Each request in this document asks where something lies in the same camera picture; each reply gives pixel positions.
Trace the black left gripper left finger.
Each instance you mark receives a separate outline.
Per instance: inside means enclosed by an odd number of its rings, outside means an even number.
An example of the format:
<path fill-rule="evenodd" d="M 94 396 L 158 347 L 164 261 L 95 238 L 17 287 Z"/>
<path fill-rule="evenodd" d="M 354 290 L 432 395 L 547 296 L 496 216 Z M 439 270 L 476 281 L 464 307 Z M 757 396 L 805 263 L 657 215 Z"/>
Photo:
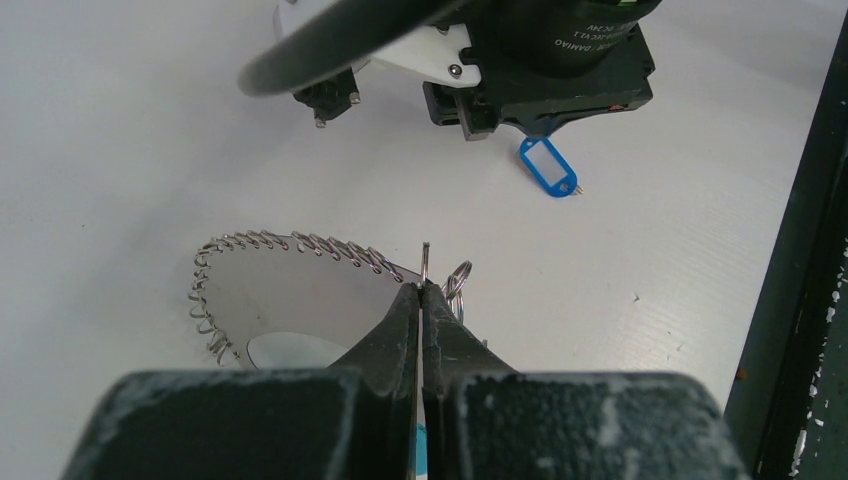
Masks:
<path fill-rule="evenodd" d="M 142 371 L 104 395 L 67 479 L 412 479 L 418 288 L 323 369 Z"/>

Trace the blue key tag with key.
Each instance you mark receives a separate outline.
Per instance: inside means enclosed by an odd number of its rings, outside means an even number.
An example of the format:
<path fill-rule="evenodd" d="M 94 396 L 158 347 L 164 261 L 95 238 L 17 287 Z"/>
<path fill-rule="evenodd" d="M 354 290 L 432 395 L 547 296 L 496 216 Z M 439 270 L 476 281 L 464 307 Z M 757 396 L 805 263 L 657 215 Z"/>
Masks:
<path fill-rule="evenodd" d="M 547 137 L 525 138 L 519 157 L 542 190 L 554 198 L 581 195 L 576 172 Z"/>

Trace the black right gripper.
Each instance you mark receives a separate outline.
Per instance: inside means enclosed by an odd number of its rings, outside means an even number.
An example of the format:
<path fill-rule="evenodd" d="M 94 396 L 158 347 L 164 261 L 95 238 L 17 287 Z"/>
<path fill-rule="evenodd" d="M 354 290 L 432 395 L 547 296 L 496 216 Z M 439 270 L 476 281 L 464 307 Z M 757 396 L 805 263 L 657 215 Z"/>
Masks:
<path fill-rule="evenodd" d="M 654 0 L 464 1 L 433 21 L 463 25 L 472 87 L 423 85 L 430 120 L 479 140 L 508 125 L 530 138 L 592 116 L 639 109 L 653 98 L 655 62 L 639 26 Z"/>

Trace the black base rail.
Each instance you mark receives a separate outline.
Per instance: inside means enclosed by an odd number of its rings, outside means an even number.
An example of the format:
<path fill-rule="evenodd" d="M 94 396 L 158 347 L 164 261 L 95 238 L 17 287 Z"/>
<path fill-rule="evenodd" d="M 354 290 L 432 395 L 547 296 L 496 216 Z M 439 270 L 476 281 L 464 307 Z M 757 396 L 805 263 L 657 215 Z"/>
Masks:
<path fill-rule="evenodd" d="M 840 35 L 725 407 L 755 479 L 847 475 L 847 38 Z"/>

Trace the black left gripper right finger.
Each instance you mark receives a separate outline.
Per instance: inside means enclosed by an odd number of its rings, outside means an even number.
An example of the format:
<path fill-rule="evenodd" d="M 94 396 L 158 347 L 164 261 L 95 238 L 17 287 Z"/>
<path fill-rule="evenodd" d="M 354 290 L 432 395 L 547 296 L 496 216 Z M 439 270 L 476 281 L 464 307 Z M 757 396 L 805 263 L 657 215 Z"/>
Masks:
<path fill-rule="evenodd" d="M 745 479 L 716 401 L 675 372 L 519 372 L 421 289 L 433 479 Z"/>

